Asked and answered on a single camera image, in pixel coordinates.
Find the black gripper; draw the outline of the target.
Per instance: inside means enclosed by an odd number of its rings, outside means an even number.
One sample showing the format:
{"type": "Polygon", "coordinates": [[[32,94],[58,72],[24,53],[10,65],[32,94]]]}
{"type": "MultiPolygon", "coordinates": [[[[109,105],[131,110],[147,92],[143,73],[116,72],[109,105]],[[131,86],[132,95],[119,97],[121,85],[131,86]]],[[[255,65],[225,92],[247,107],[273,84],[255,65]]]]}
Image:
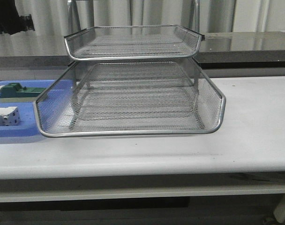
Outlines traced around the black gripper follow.
{"type": "Polygon", "coordinates": [[[19,15],[14,0],[0,0],[0,34],[35,31],[31,14],[19,15]]]}

